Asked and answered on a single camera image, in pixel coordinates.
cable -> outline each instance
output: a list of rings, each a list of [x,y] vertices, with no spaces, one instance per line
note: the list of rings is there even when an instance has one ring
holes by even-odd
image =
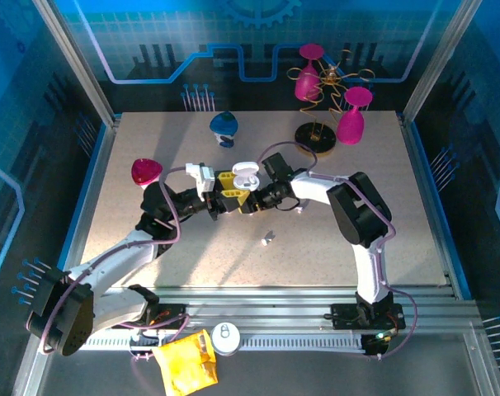
[[[171,324],[171,323],[176,322],[177,320],[180,320],[183,318],[184,318],[184,321],[182,322],[181,326],[178,328],[177,332],[175,334],[173,334],[173,337],[171,337],[170,340],[168,341],[168,342],[173,342],[177,339],[178,336],[181,335],[184,328],[186,328],[187,324],[190,322],[190,315],[188,315],[187,313],[184,313],[183,315],[178,315],[177,317],[166,320],[165,322],[153,324],[151,326],[136,326],[136,325],[132,325],[132,324],[128,324],[128,323],[122,323],[121,326],[124,326],[125,328],[138,328],[138,329],[143,329],[143,330],[149,330],[149,329],[155,329],[155,328],[161,328],[163,326],[167,326],[168,324]],[[138,359],[148,360],[151,357],[153,357],[152,352],[144,353],[143,355],[135,355],[133,353],[133,351],[131,351],[130,344],[129,344],[129,353],[132,356],[134,356],[136,358],[136,360],[138,360]]]
[[[169,172],[167,173],[168,175],[173,172],[179,172],[185,170],[186,167],[175,167],[173,169],[170,169]],[[162,191],[162,194],[164,196],[164,199],[166,200],[169,209],[172,213],[173,218],[175,219],[175,227],[177,228],[177,236],[174,239],[169,239],[169,240],[157,240],[157,241],[133,241],[130,243],[123,243],[120,246],[116,246],[109,250],[108,252],[103,253],[99,258],[97,258],[93,264],[91,264],[85,271],[83,271],[78,278],[74,280],[73,283],[71,283],[66,291],[59,297],[58,302],[52,309],[52,312],[50,313],[49,319],[46,322],[45,328],[43,329],[43,333],[41,334],[41,339],[40,339],[40,344],[38,347],[38,351],[40,351],[44,355],[48,355],[55,351],[54,348],[46,348],[46,343],[49,337],[50,329],[52,328],[52,324],[54,323],[54,320],[56,316],[58,315],[59,310],[61,307],[63,307],[65,301],[67,300],[68,296],[73,292],[73,290],[78,286],[83,279],[85,279],[87,276],[89,276],[92,271],[98,267],[100,264],[102,264],[107,258],[111,257],[112,255],[121,252],[124,249],[129,249],[132,248],[133,246],[141,246],[141,245],[168,245],[168,244],[174,244],[177,243],[180,238],[181,238],[181,224],[180,221],[178,220],[178,214],[177,214],[177,209],[175,208],[175,205],[173,204],[171,197],[169,196],[169,193],[166,190],[166,187],[164,186],[163,179],[161,178],[159,181],[160,184],[160,190]]]
[[[282,208],[279,208],[277,205],[274,205],[274,207],[281,212],[290,212],[291,210],[296,209],[301,204],[301,201],[298,198],[295,198],[295,199],[296,199],[296,203],[293,206],[291,206],[290,208],[282,209]]]
[[[311,173],[310,176],[314,177],[316,179],[321,179],[321,180],[330,180],[332,182],[339,182],[340,181],[340,182],[346,183],[360,197],[360,199],[364,201],[364,203],[367,205],[367,207],[369,209],[371,209],[373,211],[373,213],[375,213],[376,217],[378,217],[388,227],[389,233],[385,237],[383,237],[378,242],[378,244],[376,246],[377,253],[375,254],[375,262],[376,262],[376,266],[377,266],[377,271],[379,272],[380,280],[383,282],[386,289],[388,289],[389,291],[392,291],[394,293],[397,293],[399,295],[403,295],[403,296],[407,297],[409,299],[409,301],[412,303],[413,323],[412,323],[412,327],[409,329],[409,333],[406,335],[406,337],[403,339],[403,341],[400,344],[398,344],[392,351],[389,351],[383,355],[377,356],[377,358],[379,360],[387,359],[388,357],[392,356],[397,351],[402,349],[402,347],[404,345],[406,345],[406,343],[408,343],[409,338],[413,335],[413,333],[415,332],[415,329],[417,328],[417,319],[418,319],[417,303],[415,302],[415,299],[413,299],[413,297],[409,293],[406,293],[405,291],[402,291],[402,290],[397,290],[394,287],[390,286],[388,281],[384,278],[384,273],[382,272],[382,247],[384,246],[384,244],[387,241],[389,241],[391,238],[394,238],[394,236],[397,234],[397,230],[391,224],[391,222],[389,220],[387,220],[385,218],[385,216],[378,209],[376,209],[376,207],[371,203],[370,200],[367,199],[367,197],[360,191],[360,189],[357,186],[355,186],[353,184],[353,182],[350,181],[349,179],[347,179],[345,177],[340,177],[340,176],[333,177],[333,176],[328,176],[328,175],[321,175],[318,173]]]
[[[295,142],[294,140],[286,140],[284,142],[279,142],[279,143],[274,143],[270,146],[268,146],[267,148],[265,148],[265,150],[261,153],[261,155],[259,156],[259,158],[257,158],[257,161],[256,163],[260,163],[262,160],[263,160],[263,157],[265,157],[265,154],[268,153],[270,150],[272,150],[273,148],[277,147],[277,146],[281,146],[283,144],[293,144],[294,146],[298,146],[298,147],[301,147],[303,150],[306,150],[308,151],[314,158],[314,162],[310,165],[310,167],[307,168],[307,173],[309,173],[309,171],[316,166],[316,164],[318,163],[318,156],[316,155],[316,153],[311,150],[309,147],[305,146],[304,144],[302,143],[298,143],[298,142]]]
[[[155,324],[148,324],[145,326],[138,325],[138,324],[133,324],[133,323],[122,323],[121,326],[124,328],[138,328],[139,330],[154,330],[155,328],[163,328],[167,326],[168,324],[178,322],[179,320],[184,319],[184,321],[189,321],[190,315],[187,313],[183,313],[180,315],[177,315],[175,318],[171,318],[168,320],[164,320],[163,322],[160,323],[155,323]]]
[[[397,334],[395,334],[395,335],[398,336],[398,334],[399,334],[399,323],[397,322],[397,319],[395,319],[393,317],[393,315],[391,313],[389,313],[389,312],[387,313],[387,316],[388,316],[388,318],[391,319],[391,322],[393,322],[393,325],[395,326],[395,331],[397,332]]]

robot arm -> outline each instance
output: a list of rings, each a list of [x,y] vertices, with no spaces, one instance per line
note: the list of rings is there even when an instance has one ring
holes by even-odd
[[[236,180],[236,175],[232,172],[215,172],[214,178],[211,168],[203,169],[203,164],[198,167],[189,164],[186,166],[186,173],[196,179],[200,189],[192,188],[175,193],[167,187],[179,219],[204,210],[208,211],[213,220],[218,215],[233,210],[251,214],[275,208],[285,198],[316,200],[330,205],[343,237],[351,243],[355,254],[358,271],[356,311],[360,318],[359,325],[361,328],[377,328],[380,323],[377,319],[385,316],[394,306],[392,294],[384,287],[384,252],[377,252],[376,249],[378,241],[388,232],[385,224],[341,181],[311,177],[304,169],[294,172],[278,153],[265,159],[262,164],[272,180],[262,189],[257,189],[255,182]],[[388,207],[364,173],[358,172],[347,179],[387,219],[391,219]],[[144,201],[140,207],[144,213],[135,231],[118,245],[175,237],[175,228],[168,225],[173,220],[172,212],[158,182],[145,188]],[[117,281],[151,262],[171,246],[138,245],[122,249],[108,257],[68,296],[63,309],[54,320],[47,342],[62,355],[68,356],[79,349],[93,332],[103,328],[125,322],[150,324],[158,316],[161,305],[158,297],[149,290],[134,285],[118,294],[104,294]],[[381,257],[380,266],[376,264],[377,253]],[[59,297],[96,259],[97,257],[70,272],[51,268],[43,274],[26,323],[30,332],[41,337]]]

tabletop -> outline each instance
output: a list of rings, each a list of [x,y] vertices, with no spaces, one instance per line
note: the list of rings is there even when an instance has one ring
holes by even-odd
[[[332,119],[325,111],[314,113],[320,120]],[[298,126],[311,121],[298,111],[234,112],[239,124],[235,145],[222,148],[209,128],[215,114],[123,114],[82,262],[118,243],[138,223],[143,191],[130,175],[136,158],[153,158],[165,170],[201,162],[215,170],[230,170],[235,163],[256,161],[271,144],[292,140]],[[386,244],[391,283],[444,284],[441,259],[397,116],[392,111],[363,114],[362,141],[354,146],[337,144],[314,170],[342,176],[362,171],[372,180],[392,211],[397,229],[397,237]],[[311,157],[294,146],[281,146],[277,151],[294,169],[311,164]],[[182,191],[193,187],[195,180],[178,172],[167,178],[167,184]],[[261,240],[270,232],[275,237],[263,246]],[[331,208],[311,202],[300,214],[267,210],[248,216],[236,211],[221,215],[216,222],[207,213],[194,215],[182,225],[182,239],[175,247],[120,285],[346,286],[355,285],[356,279],[351,245],[340,234]]]

white lid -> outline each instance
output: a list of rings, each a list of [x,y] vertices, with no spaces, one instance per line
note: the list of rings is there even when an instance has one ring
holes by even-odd
[[[211,332],[211,342],[221,355],[229,355],[239,348],[241,334],[232,323],[219,323]]]
[[[232,172],[237,176],[252,176],[259,172],[259,165],[257,163],[236,163],[232,167]]]

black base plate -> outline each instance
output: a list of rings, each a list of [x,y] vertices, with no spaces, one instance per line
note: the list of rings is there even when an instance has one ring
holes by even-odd
[[[389,314],[397,321],[399,330],[406,328],[401,304],[393,304]],[[391,330],[395,327],[388,315],[381,315],[370,326],[361,326],[356,304],[333,304],[331,315],[334,330]]]
[[[318,140],[312,140],[311,135],[313,131],[318,132]],[[336,135],[333,130],[328,126],[314,122],[308,122],[307,124],[301,125],[294,134],[294,140],[298,143],[304,144],[313,150],[316,154],[326,153],[334,148],[336,145]]]

